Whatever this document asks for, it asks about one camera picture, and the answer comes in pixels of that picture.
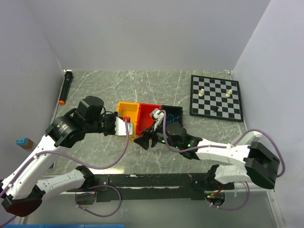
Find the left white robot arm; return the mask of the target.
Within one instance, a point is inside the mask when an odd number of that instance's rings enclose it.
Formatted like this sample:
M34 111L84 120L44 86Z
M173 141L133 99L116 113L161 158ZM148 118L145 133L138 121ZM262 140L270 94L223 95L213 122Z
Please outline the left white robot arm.
M43 201L64 191L90 190L95 176L88 165L49 180L40 181L40 178L60 154L83 140L86 134L115 135L118 120L118 114L106 111L103 100L95 96L87 96L77 108L55 118L29 157L1 182L3 208L10 214L25 217Z

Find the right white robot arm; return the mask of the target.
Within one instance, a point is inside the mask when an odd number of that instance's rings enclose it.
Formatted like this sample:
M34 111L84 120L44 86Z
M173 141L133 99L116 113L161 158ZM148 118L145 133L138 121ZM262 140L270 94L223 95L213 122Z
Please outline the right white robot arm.
M163 127L151 126L134 142L145 150L163 143L187 159L220 162L208 172L207 183L212 190L234 182L252 182L272 190L279 176L280 155L274 155L256 140L261 136L272 141L265 132L251 129L233 144L224 144L192 136L178 122L174 122Z

